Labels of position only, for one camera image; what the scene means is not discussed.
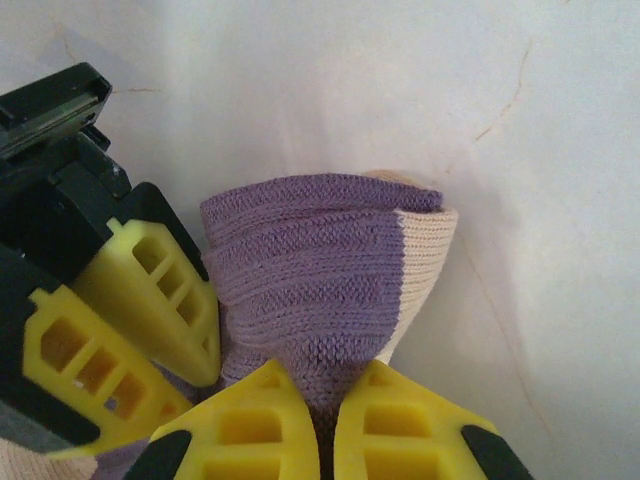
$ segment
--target purple fabric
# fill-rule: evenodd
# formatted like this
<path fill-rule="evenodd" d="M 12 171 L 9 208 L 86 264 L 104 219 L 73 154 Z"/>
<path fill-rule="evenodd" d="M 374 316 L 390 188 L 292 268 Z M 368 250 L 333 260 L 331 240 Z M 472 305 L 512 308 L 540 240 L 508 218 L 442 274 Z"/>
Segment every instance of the purple fabric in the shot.
<path fill-rule="evenodd" d="M 121 480 L 129 468 L 147 446 L 148 440 L 139 440 L 108 453 L 96 456 L 98 468 L 91 476 L 91 480 Z"/>
<path fill-rule="evenodd" d="M 396 326 L 403 234 L 394 210 L 439 209 L 439 192 L 354 175 L 287 177 L 201 205 L 204 262 L 228 309 L 227 384 L 278 358 L 305 398 L 322 478 L 338 409 Z"/>

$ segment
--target rolled sock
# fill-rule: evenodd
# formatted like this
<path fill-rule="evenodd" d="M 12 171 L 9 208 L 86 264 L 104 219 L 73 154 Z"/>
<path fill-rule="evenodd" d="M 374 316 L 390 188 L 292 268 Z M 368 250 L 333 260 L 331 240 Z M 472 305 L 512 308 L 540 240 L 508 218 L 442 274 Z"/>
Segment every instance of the rolled sock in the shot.
<path fill-rule="evenodd" d="M 229 310 L 233 347 L 223 375 L 246 371 L 232 363 L 249 362 L 248 352 L 259 354 L 255 363 L 283 363 L 309 406 L 323 478 L 332 476 L 342 399 L 367 363 L 394 348 L 426 298 L 414 282 L 425 280 L 420 268 L 439 272 L 424 252 L 405 258 L 405 235 L 419 230 L 412 215 L 455 218 L 441 201 L 415 185 L 327 174 L 276 179 L 201 205 L 211 246 L 204 262 Z"/>

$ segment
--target beige fabric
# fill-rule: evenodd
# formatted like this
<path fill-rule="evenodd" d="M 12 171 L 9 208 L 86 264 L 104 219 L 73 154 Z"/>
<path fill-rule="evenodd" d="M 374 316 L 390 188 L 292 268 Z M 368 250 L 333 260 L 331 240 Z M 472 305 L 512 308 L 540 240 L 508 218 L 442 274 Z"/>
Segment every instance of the beige fabric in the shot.
<path fill-rule="evenodd" d="M 50 460 L 0 439 L 0 480 L 89 480 L 97 467 L 93 457 Z"/>
<path fill-rule="evenodd" d="M 413 180 L 388 170 L 368 172 L 365 175 L 421 187 Z M 387 364 L 440 276 L 458 223 L 458 213 L 450 208 L 426 214 L 403 211 L 397 213 L 405 243 L 400 314 L 389 342 L 376 357 Z"/>

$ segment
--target white wall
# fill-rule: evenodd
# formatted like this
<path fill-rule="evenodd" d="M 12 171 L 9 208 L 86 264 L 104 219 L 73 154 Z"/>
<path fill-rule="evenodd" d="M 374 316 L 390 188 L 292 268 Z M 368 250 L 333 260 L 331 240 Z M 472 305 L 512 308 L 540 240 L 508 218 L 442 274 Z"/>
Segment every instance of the white wall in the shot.
<path fill-rule="evenodd" d="M 200 243 L 231 187 L 435 181 L 459 232 L 395 367 L 538 479 L 638 478 L 639 2 L 0 3 L 0 91 L 82 60 L 116 89 L 112 156 Z"/>

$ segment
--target knit sock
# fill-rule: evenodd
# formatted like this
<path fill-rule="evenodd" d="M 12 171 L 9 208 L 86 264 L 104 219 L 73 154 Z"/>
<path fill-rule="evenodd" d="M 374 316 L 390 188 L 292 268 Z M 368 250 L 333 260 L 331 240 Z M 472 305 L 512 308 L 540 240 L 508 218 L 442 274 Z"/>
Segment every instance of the knit sock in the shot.
<path fill-rule="evenodd" d="M 440 244 L 457 217 L 441 201 L 415 185 L 327 174 L 232 190 L 201 206 L 205 265 L 239 352 L 223 372 L 240 372 L 231 363 L 249 352 L 256 363 L 283 363 L 309 405 L 323 478 L 332 478 L 342 399 L 376 355 L 392 351 L 426 298 L 426 277 L 442 267 L 448 243 Z M 440 227 L 425 224 L 432 216 Z M 425 232 L 440 242 L 435 252 L 420 245 Z"/>

